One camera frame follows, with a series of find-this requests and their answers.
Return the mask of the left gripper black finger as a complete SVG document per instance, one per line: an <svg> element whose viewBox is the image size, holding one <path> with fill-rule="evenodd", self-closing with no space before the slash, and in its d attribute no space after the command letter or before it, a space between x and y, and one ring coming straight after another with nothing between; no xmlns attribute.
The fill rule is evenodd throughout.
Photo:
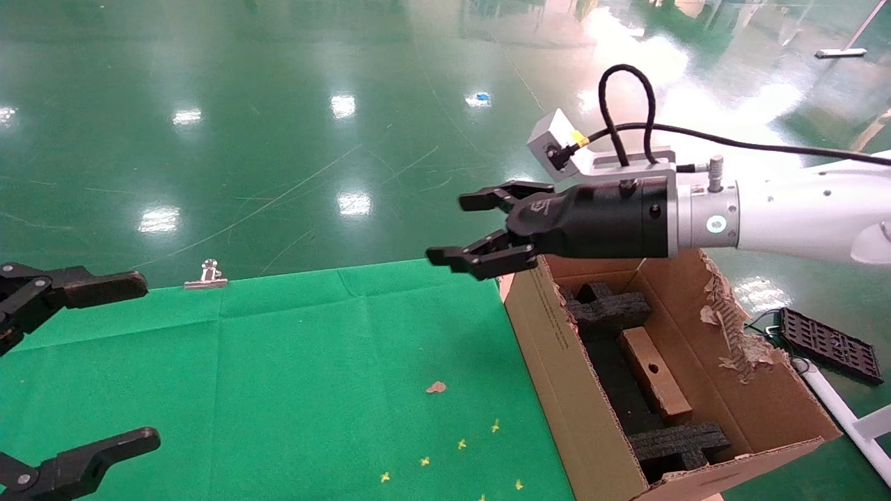
<svg viewBox="0 0 891 501"><path fill-rule="evenodd" d="M83 310L143 298L142 273L95 276L83 266L34 269L16 262L1 269L1 355L38 330L61 310Z"/></svg>
<svg viewBox="0 0 891 501"><path fill-rule="evenodd" d="M152 427L58 453L39 466L1 454L2 500L74 500L97 491L111 466L160 447Z"/></svg>

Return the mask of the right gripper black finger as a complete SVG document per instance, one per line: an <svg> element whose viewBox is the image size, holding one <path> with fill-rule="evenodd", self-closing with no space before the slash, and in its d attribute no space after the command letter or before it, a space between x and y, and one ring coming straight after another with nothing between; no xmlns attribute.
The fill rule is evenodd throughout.
<svg viewBox="0 0 891 501"><path fill-rule="evenodd" d="M472 193L464 193L458 197L458 203L463 212L486 212L499 209L504 213L509 213L519 200L538 193L555 193L555 187L553 184L512 180L472 191Z"/></svg>
<svg viewBox="0 0 891 501"><path fill-rule="evenodd" d="M513 232L491 232L466 246L437 246L426 250L426 259L436 267L449 267L478 281L521 273L537 267L537 247Z"/></svg>

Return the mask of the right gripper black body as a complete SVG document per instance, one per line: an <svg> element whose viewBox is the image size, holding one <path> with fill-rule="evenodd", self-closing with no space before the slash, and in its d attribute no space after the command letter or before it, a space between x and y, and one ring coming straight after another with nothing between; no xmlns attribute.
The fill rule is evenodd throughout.
<svg viewBox="0 0 891 501"><path fill-rule="evenodd" d="M664 177L577 184L516 203L507 231L539 255L567 259L656 259L677 254L677 215Z"/></svg>

